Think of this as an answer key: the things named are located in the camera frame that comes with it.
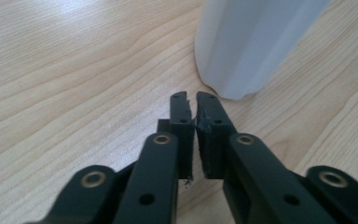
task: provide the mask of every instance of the white plastic bottle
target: white plastic bottle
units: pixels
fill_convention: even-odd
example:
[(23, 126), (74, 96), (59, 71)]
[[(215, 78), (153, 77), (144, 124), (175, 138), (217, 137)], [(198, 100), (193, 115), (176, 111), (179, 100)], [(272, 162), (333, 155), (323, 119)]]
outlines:
[(205, 0), (195, 56), (221, 97), (259, 91), (330, 0)]

